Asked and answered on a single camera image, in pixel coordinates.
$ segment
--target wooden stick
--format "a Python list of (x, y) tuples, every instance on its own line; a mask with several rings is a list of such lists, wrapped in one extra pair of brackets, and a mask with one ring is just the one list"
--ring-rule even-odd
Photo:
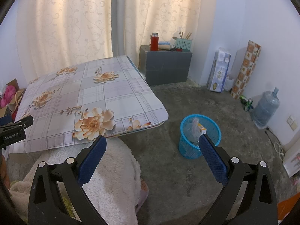
[(190, 38), (191, 35), (192, 35), (192, 33), (190, 33), (190, 35), (188, 36), (187, 40)]

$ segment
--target large plastic water bottle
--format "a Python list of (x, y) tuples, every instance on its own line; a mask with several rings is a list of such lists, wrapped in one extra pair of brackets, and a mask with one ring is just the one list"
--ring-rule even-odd
[(263, 129), (267, 126), (270, 118), (279, 107), (280, 101), (277, 97), (277, 92), (277, 87), (275, 87), (273, 92), (265, 91), (257, 106), (250, 113), (253, 122), (259, 129)]

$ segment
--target orange object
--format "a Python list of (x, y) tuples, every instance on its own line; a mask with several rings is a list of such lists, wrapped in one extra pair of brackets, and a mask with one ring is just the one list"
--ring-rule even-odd
[(292, 210), (294, 205), (300, 198), (300, 193), (294, 195), (293, 197), (278, 203), (278, 219), (283, 220), (284, 217)]
[(152, 33), (151, 40), (150, 40), (150, 50), (151, 51), (158, 51), (158, 33)]

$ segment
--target person's hand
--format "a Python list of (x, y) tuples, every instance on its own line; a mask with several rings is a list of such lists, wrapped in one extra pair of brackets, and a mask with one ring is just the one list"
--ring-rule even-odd
[(7, 167), (6, 167), (6, 162), (5, 162), (5, 158), (2, 155), (2, 164), (0, 166), (0, 174), (1, 174), (1, 179), (2, 182), (4, 183), (4, 185), (7, 187), (7, 189), (11, 188), (11, 181), (9, 180), (9, 176), (7, 174)]

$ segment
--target cream curtain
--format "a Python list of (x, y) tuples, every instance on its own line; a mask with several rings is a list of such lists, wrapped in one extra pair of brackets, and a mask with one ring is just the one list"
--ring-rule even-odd
[(20, 0), (17, 43), (27, 81), (112, 56), (111, 0)]
[(169, 41), (174, 34), (179, 37), (177, 31), (195, 35), (200, 3), (201, 0), (118, 0), (119, 55), (129, 56), (138, 65), (140, 46), (149, 44), (152, 32), (158, 33), (160, 41)]

